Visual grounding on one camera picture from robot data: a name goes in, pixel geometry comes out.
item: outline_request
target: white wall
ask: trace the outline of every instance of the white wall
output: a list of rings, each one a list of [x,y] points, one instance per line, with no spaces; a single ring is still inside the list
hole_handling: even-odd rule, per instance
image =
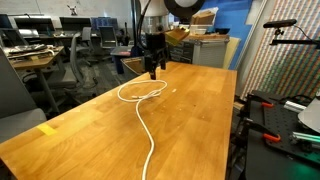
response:
[[[59,17],[70,16],[67,7],[77,6],[78,17],[116,17],[119,27],[132,27],[130,0],[0,0],[2,14],[39,14],[51,16],[55,28],[61,28]],[[14,17],[10,21],[15,27]]]
[[[241,58],[241,64],[237,69],[238,76],[237,76],[236,95],[238,96],[241,95],[244,89],[244,85],[248,77],[250,68],[253,64],[254,58],[260,46],[260,42],[265,32],[265,29],[263,28],[263,24],[269,21],[270,16],[272,15],[275,3],[276,3],[276,0],[267,0],[266,5],[262,11],[261,17],[256,24],[256,28],[253,29],[253,33],[249,40],[245,54]]]
[[[252,0],[251,8],[247,16],[246,24],[254,24],[259,14],[263,0]]]

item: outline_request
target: pegboard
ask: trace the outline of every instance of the pegboard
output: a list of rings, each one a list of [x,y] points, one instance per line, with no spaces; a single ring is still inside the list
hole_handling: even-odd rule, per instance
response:
[[[320,1],[283,0],[276,1],[273,13],[267,21],[297,19],[311,39],[320,37]],[[295,27],[284,27],[279,39],[306,40]],[[320,87],[320,51],[316,45],[279,44],[270,46],[274,29],[264,30],[260,47],[255,55],[241,99],[248,92],[259,90],[284,97],[304,94],[314,97]]]
[[[279,104],[273,108],[264,108],[264,124],[268,129],[281,136],[281,141],[278,143],[266,140],[268,146],[320,165],[319,149],[313,148],[312,152],[308,153],[302,151],[300,146],[290,143],[293,131],[319,135],[302,127],[299,123],[298,113],[287,110]]]

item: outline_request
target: black wire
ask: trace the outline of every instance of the black wire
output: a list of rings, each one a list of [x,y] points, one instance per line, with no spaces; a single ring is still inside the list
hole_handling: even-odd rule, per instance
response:
[[[313,99],[309,96],[299,94],[299,95],[295,95],[295,96],[284,97],[284,98],[280,99],[278,102],[280,104],[285,104],[287,101],[291,101],[291,102],[298,103],[298,104],[301,104],[304,106],[308,106],[312,100]]]
[[[320,44],[319,42],[315,41],[314,39],[311,39],[299,26],[293,25],[294,27],[298,28],[305,37],[307,37],[309,40],[311,40],[312,42],[316,43],[316,44]]]
[[[139,42],[140,46],[145,50],[147,50],[148,48],[147,48],[147,46],[145,46],[142,43],[142,40],[141,40],[141,29],[142,29],[143,19],[144,19],[144,16],[145,16],[146,12],[147,12],[147,9],[148,9],[148,6],[149,6],[150,2],[151,2],[151,0],[148,1],[148,3],[146,4],[146,6],[143,9],[143,12],[142,12],[142,14],[141,14],[141,16],[139,18],[138,29],[137,29],[138,30],[138,42]]]
[[[42,13],[41,13],[41,10],[40,10],[40,7],[39,7],[39,4],[38,4],[38,0],[36,0],[36,3],[37,3],[37,6],[38,6],[39,13],[42,14]]]

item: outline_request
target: yellow tape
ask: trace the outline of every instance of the yellow tape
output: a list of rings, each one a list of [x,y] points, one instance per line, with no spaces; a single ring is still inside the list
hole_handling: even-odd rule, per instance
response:
[[[55,129],[53,129],[52,127],[50,127],[45,123],[38,125],[37,128],[43,133],[45,133],[47,136],[57,133]]]

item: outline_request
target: cable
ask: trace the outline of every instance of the cable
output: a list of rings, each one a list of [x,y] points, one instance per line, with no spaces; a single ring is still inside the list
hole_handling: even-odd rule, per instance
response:
[[[312,42],[316,43],[316,44],[320,44],[319,42],[315,41],[314,39],[311,39],[299,26],[293,25],[294,27],[298,28],[305,37],[307,37],[309,40],[311,40]]]
[[[124,87],[126,87],[127,85],[142,84],[142,83],[159,83],[159,82],[163,83],[164,86],[162,88],[160,88],[160,89],[156,89],[156,90],[153,90],[153,91],[149,92],[147,95],[144,95],[144,96],[132,96],[132,98],[134,98],[134,99],[125,99],[125,98],[121,97],[121,95],[120,95],[120,92],[122,91],[122,89]],[[148,153],[148,156],[147,156],[146,161],[145,161],[144,166],[143,166],[142,180],[146,180],[148,165],[149,165],[152,153],[154,151],[154,140],[153,140],[152,135],[150,134],[150,132],[148,130],[148,127],[144,123],[144,121],[143,121],[143,119],[142,119],[142,117],[141,117],[141,115],[139,113],[139,105],[143,100],[160,96],[161,91],[163,89],[165,89],[167,87],[167,85],[168,85],[167,82],[165,82],[163,80],[146,80],[146,81],[126,83],[126,84],[122,85],[118,90],[118,97],[122,101],[125,101],[125,102],[137,102],[137,104],[136,104],[137,116],[138,116],[143,128],[145,129],[145,131],[146,131],[146,133],[147,133],[147,135],[149,137],[150,143],[151,143],[150,151]]]
[[[38,6],[39,13],[42,14],[42,13],[41,13],[41,10],[40,10],[40,7],[39,7],[39,4],[38,4],[38,0],[36,0],[36,3],[37,3],[37,6]]]
[[[143,19],[144,19],[144,16],[145,16],[146,12],[147,12],[147,9],[149,7],[150,2],[151,2],[151,0],[148,1],[148,3],[146,4],[146,6],[143,9],[143,12],[142,12],[142,14],[141,14],[141,16],[139,18],[138,29],[137,29],[137,31],[138,31],[138,42],[139,42],[140,46],[145,50],[147,50],[148,48],[147,48],[147,46],[143,45],[143,43],[142,43],[142,40],[141,40],[141,29],[142,29]]]

